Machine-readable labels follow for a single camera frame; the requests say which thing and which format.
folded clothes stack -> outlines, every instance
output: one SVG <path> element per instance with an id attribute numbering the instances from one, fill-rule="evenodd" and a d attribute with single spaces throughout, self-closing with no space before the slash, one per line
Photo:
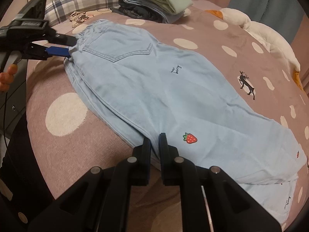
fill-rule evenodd
<path id="1" fill-rule="evenodd" d="M 191 6 L 191 0 L 119 0 L 119 8 L 113 12 L 135 19 L 159 23 L 174 23 Z"/>

floor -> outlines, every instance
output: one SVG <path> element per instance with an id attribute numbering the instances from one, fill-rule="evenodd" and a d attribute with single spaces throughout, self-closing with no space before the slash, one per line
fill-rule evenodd
<path id="1" fill-rule="evenodd" d="M 0 167 L 2 166 L 2 159 L 5 155 L 7 148 L 5 147 L 3 135 L 0 135 Z"/>

black mechanical arm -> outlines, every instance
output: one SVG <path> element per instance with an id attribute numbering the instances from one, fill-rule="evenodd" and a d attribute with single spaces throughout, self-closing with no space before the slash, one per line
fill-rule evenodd
<path id="1" fill-rule="evenodd" d="M 74 46 L 76 38 L 57 34 L 44 20 L 46 0 L 31 0 L 0 28 L 0 72 L 18 59 L 46 60 L 53 52 L 32 43 Z M 281 232 L 280 224 L 217 166 L 195 166 L 159 136 L 161 175 L 166 186 L 179 186 L 184 232 Z M 132 156 L 117 166 L 91 168 L 31 221 L 29 232 L 125 232 L 131 186 L 149 182 L 151 143 L 144 138 Z"/>

blue-gray curtain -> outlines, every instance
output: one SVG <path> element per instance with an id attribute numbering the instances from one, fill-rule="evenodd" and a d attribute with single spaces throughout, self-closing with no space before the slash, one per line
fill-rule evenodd
<path id="1" fill-rule="evenodd" d="M 290 44 L 304 16 L 297 0 L 231 0 L 228 7 L 246 13 L 252 21 L 273 28 Z"/>

black trousers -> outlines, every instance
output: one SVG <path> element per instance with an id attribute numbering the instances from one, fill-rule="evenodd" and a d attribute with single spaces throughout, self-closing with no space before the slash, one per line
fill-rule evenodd
<path id="1" fill-rule="evenodd" d="M 13 193 L 11 201 L 2 196 L 4 202 L 24 228 L 54 200 L 32 151 L 26 114 L 13 131 L 0 168 L 0 179 Z M 27 224 L 21 222 L 19 212 L 25 215 Z"/>

